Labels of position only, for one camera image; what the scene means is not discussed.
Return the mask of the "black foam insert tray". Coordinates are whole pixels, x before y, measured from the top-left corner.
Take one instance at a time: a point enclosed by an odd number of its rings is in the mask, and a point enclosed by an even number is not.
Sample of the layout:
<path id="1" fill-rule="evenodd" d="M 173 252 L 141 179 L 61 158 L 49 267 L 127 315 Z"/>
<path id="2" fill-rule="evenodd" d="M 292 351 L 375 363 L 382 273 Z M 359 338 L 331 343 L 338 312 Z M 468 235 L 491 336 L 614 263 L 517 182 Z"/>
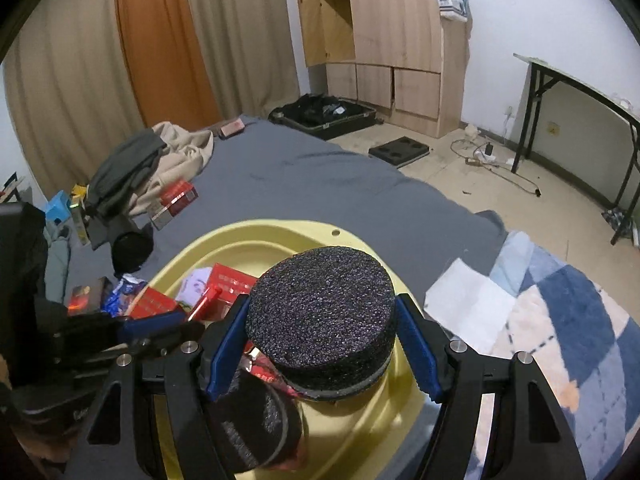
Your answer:
<path id="1" fill-rule="evenodd" d="M 401 136 L 390 142 L 370 148 L 368 155 L 372 158 L 382 160 L 390 166 L 401 168 L 428 156 L 431 148 L 422 142 Z"/>

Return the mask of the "wooden wardrobe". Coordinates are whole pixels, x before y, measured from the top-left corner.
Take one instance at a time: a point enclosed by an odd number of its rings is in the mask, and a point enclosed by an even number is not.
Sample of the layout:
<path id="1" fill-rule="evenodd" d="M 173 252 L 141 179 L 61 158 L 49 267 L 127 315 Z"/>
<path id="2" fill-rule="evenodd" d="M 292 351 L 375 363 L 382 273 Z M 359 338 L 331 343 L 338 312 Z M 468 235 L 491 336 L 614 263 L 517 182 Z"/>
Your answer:
<path id="1" fill-rule="evenodd" d="M 334 96 L 382 110 L 395 126 L 438 139 L 461 120 L 468 24 L 440 0 L 297 0 L 307 66 Z"/>

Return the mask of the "blue white checkered rug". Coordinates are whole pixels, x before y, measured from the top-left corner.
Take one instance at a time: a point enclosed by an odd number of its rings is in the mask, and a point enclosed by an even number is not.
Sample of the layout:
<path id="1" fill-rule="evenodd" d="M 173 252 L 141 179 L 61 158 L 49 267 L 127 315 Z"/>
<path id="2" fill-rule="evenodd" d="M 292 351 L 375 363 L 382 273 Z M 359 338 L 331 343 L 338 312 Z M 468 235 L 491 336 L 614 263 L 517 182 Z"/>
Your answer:
<path id="1" fill-rule="evenodd" d="M 639 326 L 600 285 L 512 232 L 461 336 L 481 354 L 534 357 L 587 478 L 620 463 L 639 432 Z"/>

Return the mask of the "grey bed sheet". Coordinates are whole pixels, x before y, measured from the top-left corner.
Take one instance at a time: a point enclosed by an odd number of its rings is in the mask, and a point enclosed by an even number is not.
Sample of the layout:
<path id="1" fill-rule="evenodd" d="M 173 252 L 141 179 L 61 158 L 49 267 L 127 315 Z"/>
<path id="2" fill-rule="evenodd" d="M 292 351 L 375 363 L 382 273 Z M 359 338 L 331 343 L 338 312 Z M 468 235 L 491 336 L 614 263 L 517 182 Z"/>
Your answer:
<path id="1" fill-rule="evenodd" d="M 198 198 L 154 234 L 139 278 L 222 226 L 307 220 L 356 235 L 423 297 L 456 259 L 489 273 L 506 240 L 493 211 L 473 214 L 385 162 L 262 119 L 246 118 L 243 133 L 216 142 L 193 184 Z"/>

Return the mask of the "beige and grey clothes pile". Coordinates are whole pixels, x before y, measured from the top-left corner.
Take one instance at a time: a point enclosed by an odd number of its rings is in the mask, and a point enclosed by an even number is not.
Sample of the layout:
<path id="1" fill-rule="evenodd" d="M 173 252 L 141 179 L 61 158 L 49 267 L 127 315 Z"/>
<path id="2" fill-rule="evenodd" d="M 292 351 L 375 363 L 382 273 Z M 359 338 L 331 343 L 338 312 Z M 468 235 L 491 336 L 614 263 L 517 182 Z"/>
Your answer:
<path id="1" fill-rule="evenodd" d="M 169 185 L 194 179 L 214 148 L 212 128 L 189 131 L 160 122 L 141 130 L 114 148 L 91 177 L 85 211 L 102 220 L 140 216 Z"/>

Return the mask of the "yellow plastic tray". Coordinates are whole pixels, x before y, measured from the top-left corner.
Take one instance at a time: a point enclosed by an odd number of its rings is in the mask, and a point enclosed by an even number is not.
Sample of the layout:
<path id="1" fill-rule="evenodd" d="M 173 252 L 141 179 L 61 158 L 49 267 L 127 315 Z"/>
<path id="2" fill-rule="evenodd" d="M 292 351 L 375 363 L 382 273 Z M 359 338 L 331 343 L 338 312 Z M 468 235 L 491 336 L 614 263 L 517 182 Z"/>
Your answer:
<path id="1" fill-rule="evenodd" d="M 303 220 L 247 220 L 210 231 L 151 273 L 150 285 L 170 296 L 192 270 L 222 263 L 261 276 L 279 261 L 321 246 L 375 251 L 338 226 Z M 374 479 L 404 442 L 425 402 L 395 344 L 384 375 L 368 390 L 333 402 L 300 401 L 308 426 L 300 468 L 258 468 L 241 479 Z"/>

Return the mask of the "orange curtain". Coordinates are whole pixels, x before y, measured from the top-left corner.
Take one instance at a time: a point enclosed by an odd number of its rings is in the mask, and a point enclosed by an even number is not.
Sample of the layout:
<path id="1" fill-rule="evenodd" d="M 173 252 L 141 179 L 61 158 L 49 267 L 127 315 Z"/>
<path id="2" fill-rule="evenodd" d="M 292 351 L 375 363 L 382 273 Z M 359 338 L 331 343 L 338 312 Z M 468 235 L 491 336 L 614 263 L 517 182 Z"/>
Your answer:
<path id="1" fill-rule="evenodd" d="M 189 0 L 115 0 L 134 98 L 147 126 L 198 130 L 221 120 Z"/>

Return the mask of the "open black suitcase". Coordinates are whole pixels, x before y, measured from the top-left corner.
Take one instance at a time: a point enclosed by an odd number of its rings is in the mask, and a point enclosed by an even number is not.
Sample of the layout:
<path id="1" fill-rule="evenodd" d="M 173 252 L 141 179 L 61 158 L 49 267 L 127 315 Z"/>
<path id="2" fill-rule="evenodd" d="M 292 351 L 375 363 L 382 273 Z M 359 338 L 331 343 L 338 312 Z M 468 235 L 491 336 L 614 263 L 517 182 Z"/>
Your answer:
<path id="1" fill-rule="evenodd" d="M 293 103 L 274 108 L 268 119 L 323 141 L 378 123 L 373 107 L 324 93 L 304 94 Z"/>

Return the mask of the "black folding table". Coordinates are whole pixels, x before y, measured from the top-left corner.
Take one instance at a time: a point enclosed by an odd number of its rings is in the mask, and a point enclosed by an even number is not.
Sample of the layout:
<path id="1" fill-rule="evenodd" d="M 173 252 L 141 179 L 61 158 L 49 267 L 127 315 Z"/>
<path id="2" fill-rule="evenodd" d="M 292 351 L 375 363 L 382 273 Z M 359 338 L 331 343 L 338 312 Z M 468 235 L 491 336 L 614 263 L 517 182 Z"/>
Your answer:
<path id="1" fill-rule="evenodd" d="M 591 84 L 522 54 L 528 67 L 524 112 L 511 171 L 534 162 L 602 208 L 611 244 L 637 233 L 639 113 Z"/>

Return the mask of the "black foam disc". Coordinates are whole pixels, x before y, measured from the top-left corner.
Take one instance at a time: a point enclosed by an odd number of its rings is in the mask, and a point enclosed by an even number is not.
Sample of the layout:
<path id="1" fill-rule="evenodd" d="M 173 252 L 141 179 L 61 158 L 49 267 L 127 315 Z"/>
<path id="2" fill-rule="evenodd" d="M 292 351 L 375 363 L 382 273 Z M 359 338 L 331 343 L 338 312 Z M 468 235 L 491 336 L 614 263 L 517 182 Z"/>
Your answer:
<path id="1" fill-rule="evenodd" d="M 388 367 L 395 298 L 378 259 L 345 246 L 314 248 L 258 278 L 246 336 L 305 398 L 346 398 L 371 387 Z"/>
<path id="2" fill-rule="evenodd" d="M 235 474 L 290 460 L 303 437 L 295 402 L 242 368 L 227 393 L 205 408 L 222 459 Z"/>

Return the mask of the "beige curtain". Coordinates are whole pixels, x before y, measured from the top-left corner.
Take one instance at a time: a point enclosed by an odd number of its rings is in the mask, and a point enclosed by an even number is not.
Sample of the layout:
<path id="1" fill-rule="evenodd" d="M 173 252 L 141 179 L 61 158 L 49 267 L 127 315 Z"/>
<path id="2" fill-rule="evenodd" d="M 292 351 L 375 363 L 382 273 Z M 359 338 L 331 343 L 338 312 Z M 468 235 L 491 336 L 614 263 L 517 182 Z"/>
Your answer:
<path id="1" fill-rule="evenodd" d="M 115 0 L 41 0 L 3 65 L 17 140 L 44 196 L 88 182 L 143 127 Z"/>

